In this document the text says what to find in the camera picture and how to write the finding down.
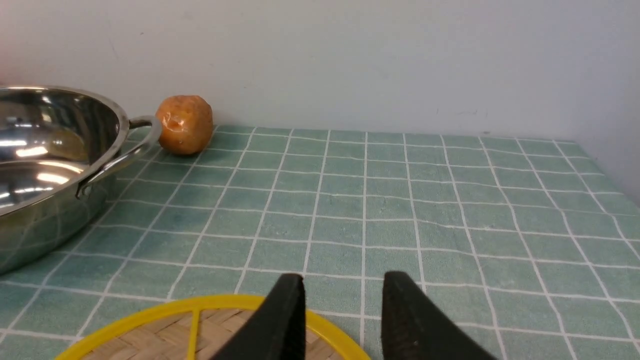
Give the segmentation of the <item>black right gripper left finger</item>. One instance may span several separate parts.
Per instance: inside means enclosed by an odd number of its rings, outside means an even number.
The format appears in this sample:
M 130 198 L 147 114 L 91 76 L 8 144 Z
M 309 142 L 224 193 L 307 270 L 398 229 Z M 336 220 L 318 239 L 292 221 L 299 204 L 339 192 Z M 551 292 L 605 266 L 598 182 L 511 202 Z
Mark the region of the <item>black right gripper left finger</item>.
M 213 360 L 304 360 L 306 290 L 295 273 L 279 276 L 263 303 Z

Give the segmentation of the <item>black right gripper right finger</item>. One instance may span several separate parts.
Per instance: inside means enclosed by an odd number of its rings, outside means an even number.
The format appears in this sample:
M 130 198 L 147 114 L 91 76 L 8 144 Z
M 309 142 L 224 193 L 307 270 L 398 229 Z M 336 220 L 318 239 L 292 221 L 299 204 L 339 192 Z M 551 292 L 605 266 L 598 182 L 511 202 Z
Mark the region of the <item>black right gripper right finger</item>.
M 381 348 L 385 360 L 493 360 L 433 303 L 409 274 L 387 271 L 382 283 Z

